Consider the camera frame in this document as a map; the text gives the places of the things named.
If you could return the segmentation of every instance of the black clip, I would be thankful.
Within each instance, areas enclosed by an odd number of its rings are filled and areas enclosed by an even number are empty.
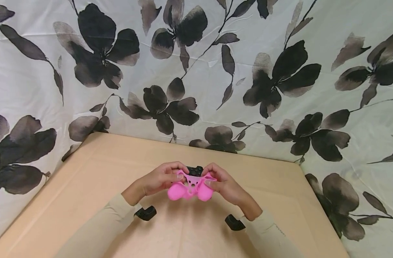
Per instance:
[[[232,214],[225,218],[225,222],[232,231],[240,231],[245,228],[245,225],[240,220],[235,219]]]
[[[141,208],[135,215],[141,220],[150,221],[156,215],[156,209],[154,206],[149,206],[146,210]]]

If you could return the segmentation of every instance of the person's right hand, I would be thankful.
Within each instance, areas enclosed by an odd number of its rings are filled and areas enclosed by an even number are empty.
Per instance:
[[[210,163],[202,171],[202,176],[210,173],[217,181],[205,180],[205,184],[218,192],[226,201],[240,207],[248,220],[254,220],[262,213],[261,207],[228,172],[215,163]]]

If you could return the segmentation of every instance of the person's left hand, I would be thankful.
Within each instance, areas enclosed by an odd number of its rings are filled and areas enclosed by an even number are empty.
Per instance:
[[[189,174],[188,168],[179,161],[163,163],[132,183],[123,191],[122,196],[131,206],[134,206],[144,196],[154,195],[168,189],[174,182],[185,181],[183,175],[177,175],[179,169]]]

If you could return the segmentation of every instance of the beige long sleeve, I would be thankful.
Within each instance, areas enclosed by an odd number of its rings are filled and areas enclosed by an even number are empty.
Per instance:
[[[253,221],[245,216],[241,218],[246,233],[254,247],[263,258],[303,258],[297,247],[274,223],[272,215],[263,210]]]
[[[55,258],[101,258],[116,236],[132,223],[135,212],[140,208],[140,204],[132,207],[121,195],[115,196],[68,239]],[[254,221],[245,217],[241,221],[261,257],[303,257],[266,210]]]
[[[101,258],[141,208],[140,204],[130,206],[121,195],[115,196],[68,239],[55,258]]]

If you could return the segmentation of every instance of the hand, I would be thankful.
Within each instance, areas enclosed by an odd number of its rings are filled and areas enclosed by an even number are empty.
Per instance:
[[[122,196],[131,206],[134,206],[143,197],[154,195],[164,189],[170,188],[173,182],[185,182],[183,175],[176,174],[180,169],[186,174],[189,174],[188,168],[183,163],[178,161],[163,163],[150,173],[133,182],[123,191]]]
[[[210,163],[202,171],[202,176],[208,172],[217,181],[205,180],[205,184],[229,203],[239,206],[248,220],[252,221],[261,215],[262,209],[254,198],[226,170],[215,163]]]

